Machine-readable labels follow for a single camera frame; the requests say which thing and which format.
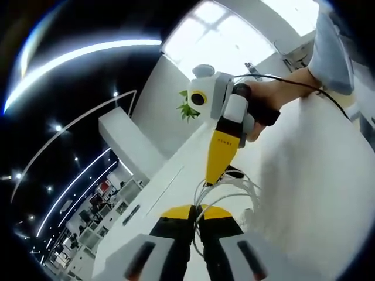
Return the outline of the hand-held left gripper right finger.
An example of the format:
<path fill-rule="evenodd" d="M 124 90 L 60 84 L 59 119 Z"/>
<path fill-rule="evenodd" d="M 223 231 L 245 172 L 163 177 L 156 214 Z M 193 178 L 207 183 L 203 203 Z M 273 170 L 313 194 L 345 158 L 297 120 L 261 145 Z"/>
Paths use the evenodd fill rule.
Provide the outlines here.
<path fill-rule="evenodd" d="M 203 258 L 211 280 L 265 280 L 269 270 L 260 252 L 232 214 L 216 206 L 198 206 Z"/>

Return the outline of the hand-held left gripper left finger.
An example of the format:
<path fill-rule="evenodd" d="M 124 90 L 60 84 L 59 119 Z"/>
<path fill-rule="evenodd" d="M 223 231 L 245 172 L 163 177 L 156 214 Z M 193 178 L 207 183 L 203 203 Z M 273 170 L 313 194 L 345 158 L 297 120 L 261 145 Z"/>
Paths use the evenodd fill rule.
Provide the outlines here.
<path fill-rule="evenodd" d="M 183 280 L 193 240 L 194 206 L 165 211 L 148 234 L 138 234 L 116 254 L 116 280 Z"/>

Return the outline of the person's right hand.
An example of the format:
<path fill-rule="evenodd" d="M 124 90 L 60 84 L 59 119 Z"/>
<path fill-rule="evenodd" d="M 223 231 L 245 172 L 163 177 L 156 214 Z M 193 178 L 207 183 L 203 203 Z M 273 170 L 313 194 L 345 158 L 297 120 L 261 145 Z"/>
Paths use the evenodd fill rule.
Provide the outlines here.
<path fill-rule="evenodd" d="M 285 83 L 281 81 L 246 81 L 245 84 L 251 88 L 256 98 L 265 101 L 272 109 L 279 111 L 283 105 L 289 102 L 286 91 L 282 89 L 282 85 L 285 85 Z M 265 125 L 256 121 L 253 130 L 247 135 L 247 141 L 255 142 L 265 128 Z"/>

